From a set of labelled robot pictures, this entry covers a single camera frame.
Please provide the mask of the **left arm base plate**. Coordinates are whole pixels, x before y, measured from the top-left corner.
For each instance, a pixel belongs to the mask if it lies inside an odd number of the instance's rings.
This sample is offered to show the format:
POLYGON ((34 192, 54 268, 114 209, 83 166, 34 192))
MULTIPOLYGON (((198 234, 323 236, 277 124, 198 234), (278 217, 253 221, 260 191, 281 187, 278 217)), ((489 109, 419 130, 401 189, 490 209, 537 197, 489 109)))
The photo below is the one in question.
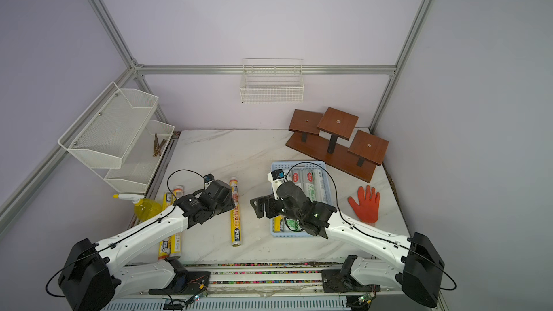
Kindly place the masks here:
POLYGON ((199 295, 205 291, 210 283, 210 272, 191 272, 176 258, 169 257, 159 263, 168 263, 174 278, 163 289, 150 289, 150 295, 199 295))

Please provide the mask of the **long yellow wrap box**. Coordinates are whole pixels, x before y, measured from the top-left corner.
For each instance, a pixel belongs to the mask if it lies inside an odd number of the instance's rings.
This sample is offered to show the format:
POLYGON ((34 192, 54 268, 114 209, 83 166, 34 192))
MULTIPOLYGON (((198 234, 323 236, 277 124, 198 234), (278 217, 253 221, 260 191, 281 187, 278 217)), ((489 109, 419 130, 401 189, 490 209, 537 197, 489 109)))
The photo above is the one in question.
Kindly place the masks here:
MULTIPOLYGON (((171 192, 167 192, 164 194, 164 197, 162 199, 162 210, 166 210, 172 206, 174 202, 174 198, 171 194, 171 192)), ((158 245, 158 260, 165 259, 171 256, 171 253, 173 251, 173 236, 169 236, 168 238, 165 238, 162 240, 158 245)))

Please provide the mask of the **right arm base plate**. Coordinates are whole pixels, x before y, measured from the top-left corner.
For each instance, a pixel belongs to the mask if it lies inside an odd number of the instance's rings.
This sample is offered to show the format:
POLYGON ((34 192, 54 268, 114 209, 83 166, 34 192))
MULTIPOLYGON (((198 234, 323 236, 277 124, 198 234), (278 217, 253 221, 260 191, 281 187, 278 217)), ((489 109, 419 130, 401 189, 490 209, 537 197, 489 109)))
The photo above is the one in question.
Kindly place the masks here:
POLYGON ((321 271, 323 290, 325 293, 336 292, 379 292, 380 285, 361 285, 351 276, 351 268, 357 255, 348 255, 340 269, 324 269, 321 271))

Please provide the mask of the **white roll red oval label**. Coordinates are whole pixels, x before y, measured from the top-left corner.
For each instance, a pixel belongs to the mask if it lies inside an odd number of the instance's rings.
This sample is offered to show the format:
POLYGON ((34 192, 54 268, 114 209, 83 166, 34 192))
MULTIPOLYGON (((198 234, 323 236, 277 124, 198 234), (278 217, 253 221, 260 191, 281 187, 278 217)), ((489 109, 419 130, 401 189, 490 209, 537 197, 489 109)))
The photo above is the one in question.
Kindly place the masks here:
POLYGON ((302 180, 302 171, 298 169, 292 170, 292 181, 296 187, 299 187, 303 194, 305 194, 305 188, 302 180))

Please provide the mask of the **white roll grape picture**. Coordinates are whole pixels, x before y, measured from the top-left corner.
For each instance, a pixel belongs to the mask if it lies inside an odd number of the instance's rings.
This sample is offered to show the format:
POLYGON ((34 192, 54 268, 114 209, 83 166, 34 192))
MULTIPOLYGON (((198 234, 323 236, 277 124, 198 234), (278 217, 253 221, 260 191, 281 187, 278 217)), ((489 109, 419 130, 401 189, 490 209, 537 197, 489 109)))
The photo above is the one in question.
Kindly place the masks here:
POLYGON ((291 220, 291 219, 285 217, 284 222, 285 222, 286 228, 289 231, 293 232, 293 233, 300 233, 300 232, 303 231, 303 229, 300 227, 298 221, 296 221, 296 220, 291 220))

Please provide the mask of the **yellow wrap roll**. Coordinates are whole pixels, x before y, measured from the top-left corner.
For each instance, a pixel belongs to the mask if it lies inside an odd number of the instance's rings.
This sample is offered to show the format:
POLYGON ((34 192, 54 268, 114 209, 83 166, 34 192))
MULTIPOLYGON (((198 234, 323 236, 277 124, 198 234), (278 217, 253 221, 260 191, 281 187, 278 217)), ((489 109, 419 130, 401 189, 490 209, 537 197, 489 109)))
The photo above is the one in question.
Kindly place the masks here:
POLYGON ((238 180, 236 177, 230 179, 230 187, 232 189, 232 200, 235 205, 230 215, 231 246, 239 247, 242 244, 242 230, 240 223, 238 180))
MULTIPOLYGON (((173 190, 176 198, 180 198, 184 195, 184 187, 182 185, 177 185, 173 190)), ((182 232, 178 232, 172 236, 171 239, 171 257, 176 257, 177 259, 181 256, 181 245, 182 245, 182 232)))
POLYGON ((272 231, 273 233, 283 233, 285 231, 284 217, 279 215, 272 219, 272 231))

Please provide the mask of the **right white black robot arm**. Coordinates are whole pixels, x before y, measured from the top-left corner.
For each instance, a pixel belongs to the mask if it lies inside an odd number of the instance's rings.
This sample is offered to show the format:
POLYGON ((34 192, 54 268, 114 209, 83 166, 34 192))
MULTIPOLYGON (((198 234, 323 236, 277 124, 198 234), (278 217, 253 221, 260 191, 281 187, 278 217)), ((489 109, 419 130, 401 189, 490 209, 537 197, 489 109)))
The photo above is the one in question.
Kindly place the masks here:
POLYGON ((291 181, 272 184, 273 194, 250 201, 258 218, 289 217, 311 236, 355 246, 387 263, 393 282, 407 297, 428 308, 438 305, 445 263, 427 236, 415 233, 408 238, 379 230, 330 204, 310 200, 291 181))

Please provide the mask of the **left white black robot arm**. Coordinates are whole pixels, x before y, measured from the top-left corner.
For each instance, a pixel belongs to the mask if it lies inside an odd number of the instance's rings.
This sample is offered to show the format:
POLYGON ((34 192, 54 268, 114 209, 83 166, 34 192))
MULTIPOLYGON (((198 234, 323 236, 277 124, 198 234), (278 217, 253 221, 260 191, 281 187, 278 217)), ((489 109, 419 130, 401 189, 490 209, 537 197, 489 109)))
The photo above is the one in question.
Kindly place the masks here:
POLYGON ((150 289, 166 294, 194 288, 187 270, 174 257, 139 266, 128 263, 162 240, 234 207, 232 188, 216 180, 121 234, 96 243, 87 238, 79 241, 60 271, 63 298, 72 310, 101 310, 113 299, 150 289))

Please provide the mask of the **white green text roll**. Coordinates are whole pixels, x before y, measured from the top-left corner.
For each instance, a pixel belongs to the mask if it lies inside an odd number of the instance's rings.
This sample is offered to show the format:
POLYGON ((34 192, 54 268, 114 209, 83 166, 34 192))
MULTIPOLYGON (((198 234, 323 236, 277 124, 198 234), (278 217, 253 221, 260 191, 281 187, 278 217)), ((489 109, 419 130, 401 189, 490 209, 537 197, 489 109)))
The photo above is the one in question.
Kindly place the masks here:
POLYGON ((314 186, 315 186, 315 200, 326 204, 332 204, 331 194, 327 192, 325 183, 325 172, 320 168, 313 170, 314 186))

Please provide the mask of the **light blue plastic basket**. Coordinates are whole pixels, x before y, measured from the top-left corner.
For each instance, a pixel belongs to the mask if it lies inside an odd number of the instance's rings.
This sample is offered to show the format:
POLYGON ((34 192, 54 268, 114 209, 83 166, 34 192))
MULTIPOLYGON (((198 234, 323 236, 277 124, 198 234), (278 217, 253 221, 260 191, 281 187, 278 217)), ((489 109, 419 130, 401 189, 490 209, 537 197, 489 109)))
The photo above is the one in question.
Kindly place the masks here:
POLYGON ((327 238, 328 221, 337 209, 331 177, 322 161, 278 161, 269 173, 274 194, 266 215, 275 237, 327 238))

